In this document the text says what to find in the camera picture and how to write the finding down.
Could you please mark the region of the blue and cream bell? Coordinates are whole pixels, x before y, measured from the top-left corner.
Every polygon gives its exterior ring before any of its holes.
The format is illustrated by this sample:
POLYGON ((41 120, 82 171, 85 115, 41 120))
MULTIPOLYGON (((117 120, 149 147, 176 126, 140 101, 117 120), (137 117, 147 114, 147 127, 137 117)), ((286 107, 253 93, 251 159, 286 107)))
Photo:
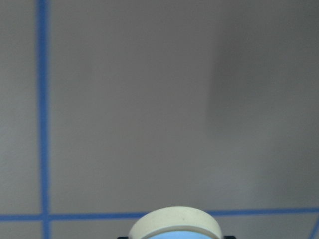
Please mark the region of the blue and cream bell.
POLYGON ((149 212, 138 219, 130 231, 130 239, 149 239, 168 232, 194 232, 210 239, 224 235, 216 219, 205 211, 193 207, 172 206, 149 212))

